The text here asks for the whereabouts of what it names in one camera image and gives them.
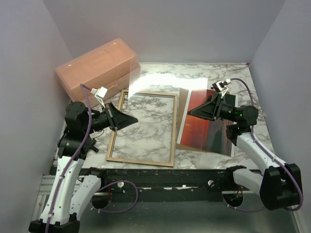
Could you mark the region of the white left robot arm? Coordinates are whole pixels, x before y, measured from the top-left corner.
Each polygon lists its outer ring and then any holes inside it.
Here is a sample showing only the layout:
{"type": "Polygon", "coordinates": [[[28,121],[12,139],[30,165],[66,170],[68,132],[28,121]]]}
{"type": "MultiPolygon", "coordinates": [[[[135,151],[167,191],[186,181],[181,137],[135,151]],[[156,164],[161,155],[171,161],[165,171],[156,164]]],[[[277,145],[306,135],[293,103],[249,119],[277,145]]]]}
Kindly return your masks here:
{"type": "Polygon", "coordinates": [[[102,112],[92,110],[80,101],[66,107],[66,127],[58,141],[57,170],[47,204],[38,220],[30,223],[31,233],[77,233],[80,218],[93,195],[107,188],[107,173],[91,167],[82,184],[74,191],[87,153],[95,148],[91,133],[109,128],[124,129],[138,119],[107,103],[102,112]]]}

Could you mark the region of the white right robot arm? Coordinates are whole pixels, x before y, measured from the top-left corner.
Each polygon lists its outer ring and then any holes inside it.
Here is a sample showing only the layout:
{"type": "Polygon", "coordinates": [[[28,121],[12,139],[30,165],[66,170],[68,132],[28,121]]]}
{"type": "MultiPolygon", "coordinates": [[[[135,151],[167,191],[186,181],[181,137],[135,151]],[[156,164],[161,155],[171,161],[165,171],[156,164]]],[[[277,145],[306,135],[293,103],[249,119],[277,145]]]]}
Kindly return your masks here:
{"type": "Polygon", "coordinates": [[[189,110],[188,115],[204,120],[232,121],[226,127],[226,136],[236,147],[244,151],[260,169],[253,173],[244,166],[227,169],[224,186],[235,190],[239,186],[256,193],[268,210],[280,208],[299,210],[303,203],[301,171],[296,164],[288,164],[271,153],[255,136],[258,109],[253,105],[235,107],[224,102],[220,94],[209,97],[202,105],[189,110]]]}

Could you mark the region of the clear acrylic glass sheet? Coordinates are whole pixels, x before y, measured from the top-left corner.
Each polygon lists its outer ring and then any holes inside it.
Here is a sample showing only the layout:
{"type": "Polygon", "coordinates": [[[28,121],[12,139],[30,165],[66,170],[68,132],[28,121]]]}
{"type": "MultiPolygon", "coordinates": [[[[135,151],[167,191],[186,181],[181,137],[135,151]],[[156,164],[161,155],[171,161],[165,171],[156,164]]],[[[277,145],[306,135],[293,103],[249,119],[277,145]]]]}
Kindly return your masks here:
{"type": "Polygon", "coordinates": [[[124,129],[115,156],[127,162],[173,166],[180,90],[207,86],[200,64],[142,63],[130,78],[123,110],[138,122],[124,129]]]}

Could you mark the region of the wooden picture frame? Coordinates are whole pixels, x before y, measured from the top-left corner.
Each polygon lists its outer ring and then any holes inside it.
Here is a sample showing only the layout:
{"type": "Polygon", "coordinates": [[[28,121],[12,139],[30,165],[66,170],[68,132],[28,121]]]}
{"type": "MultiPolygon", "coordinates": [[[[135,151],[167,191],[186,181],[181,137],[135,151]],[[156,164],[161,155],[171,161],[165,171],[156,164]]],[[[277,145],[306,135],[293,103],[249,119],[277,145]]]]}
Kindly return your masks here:
{"type": "Polygon", "coordinates": [[[118,109],[138,123],[112,133],[106,160],[173,167],[177,107],[177,93],[123,90],[118,109]]]}

